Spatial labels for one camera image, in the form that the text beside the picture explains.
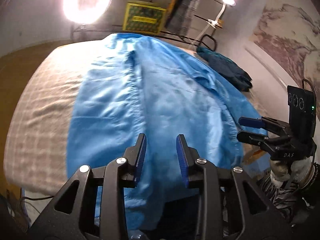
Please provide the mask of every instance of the wall mural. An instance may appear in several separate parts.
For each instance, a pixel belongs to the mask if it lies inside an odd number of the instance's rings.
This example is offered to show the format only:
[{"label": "wall mural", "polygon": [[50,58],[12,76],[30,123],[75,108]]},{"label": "wall mural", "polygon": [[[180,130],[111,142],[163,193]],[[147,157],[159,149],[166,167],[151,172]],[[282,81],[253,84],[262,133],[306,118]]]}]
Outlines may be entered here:
[{"label": "wall mural", "polygon": [[312,19],[302,8],[285,3],[275,8],[274,4],[274,0],[268,0],[250,40],[278,62],[300,87],[303,78],[312,82],[320,118],[320,16]]}]

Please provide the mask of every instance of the triangular cutout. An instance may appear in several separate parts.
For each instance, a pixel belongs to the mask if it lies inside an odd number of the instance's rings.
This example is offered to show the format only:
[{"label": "triangular cutout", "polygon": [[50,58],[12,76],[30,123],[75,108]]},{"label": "triangular cutout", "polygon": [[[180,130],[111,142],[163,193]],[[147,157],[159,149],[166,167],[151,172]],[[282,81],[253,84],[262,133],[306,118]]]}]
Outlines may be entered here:
[{"label": "triangular cutout", "polygon": [[247,195],[247,201],[249,210],[252,215],[264,212],[267,210],[267,206],[263,203],[260,197],[255,193],[252,187],[247,183],[243,182],[245,194]]},{"label": "triangular cutout", "polygon": [[66,214],[71,214],[73,205],[75,203],[77,191],[79,187],[79,180],[72,182],[70,187],[65,191],[65,193],[58,200],[54,209]]}]

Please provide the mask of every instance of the dark clothing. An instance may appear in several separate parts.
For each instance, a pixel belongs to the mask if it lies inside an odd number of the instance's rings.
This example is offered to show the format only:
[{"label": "dark clothing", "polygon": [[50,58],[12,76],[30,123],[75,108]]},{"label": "dark clothing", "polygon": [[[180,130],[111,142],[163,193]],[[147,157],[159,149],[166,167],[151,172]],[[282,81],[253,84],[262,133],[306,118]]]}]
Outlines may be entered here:
[{"label": "dark clothing", "polygon": [[238,67],[231,59],[218,52],[204,47],[197,48],[198,55],[209,63],[209,66],[239,91],[249,91],[252,88],[252,78],[242,68]]}]

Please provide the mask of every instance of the wooden floor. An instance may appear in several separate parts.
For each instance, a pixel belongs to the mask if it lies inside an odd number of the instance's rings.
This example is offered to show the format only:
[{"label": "wooden floor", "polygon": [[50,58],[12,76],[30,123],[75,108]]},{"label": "wooden floor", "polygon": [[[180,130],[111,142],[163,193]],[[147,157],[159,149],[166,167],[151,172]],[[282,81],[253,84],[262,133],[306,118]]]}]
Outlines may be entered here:
[{"label": "wooden floor", "polygon": [[0,193],[6,196],[7,189],[16,198],[20,188],[9,185],[3,171],[4,146],[10,121],[20,95],[41,62],[55,48],[71,43],[56,41],[18,50],[0,58]]}]

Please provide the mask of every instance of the metal bolt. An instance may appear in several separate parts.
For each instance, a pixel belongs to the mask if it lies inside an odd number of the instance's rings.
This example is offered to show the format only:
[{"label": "metal bolt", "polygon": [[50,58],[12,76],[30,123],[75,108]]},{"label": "metal bolt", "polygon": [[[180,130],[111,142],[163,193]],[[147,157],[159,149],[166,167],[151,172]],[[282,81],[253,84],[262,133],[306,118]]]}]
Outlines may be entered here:
[{"label": "metal bolt", "polygon": [[90,170],[90,167],[88,165],[82,165],[79,170],[83,173],[87,172],[88,170]]},{"label": "metal bolt", "polygon": [[197,163],[199,163],[199,164],[206,164],[206,163],[207,163],[207,160],[204,159],[204,158],[198,158],[198,159],[197,159]]},{"label": "metal bolt", "polygon": [[241,172],[243,171],[243,169],[242,169],[241,167],[234,167],[234,168],[233,168],[233,171],[234,171],[235,173],[241,173]]},{"label": "metal bolt", "polygon": [[116,160],[116,162],[117,162],[118,164],[125,163],[126,161],[127,161],[127,159],[124,158],[124,157],[120,157],[120,158],[118,158],[118,159]]}]

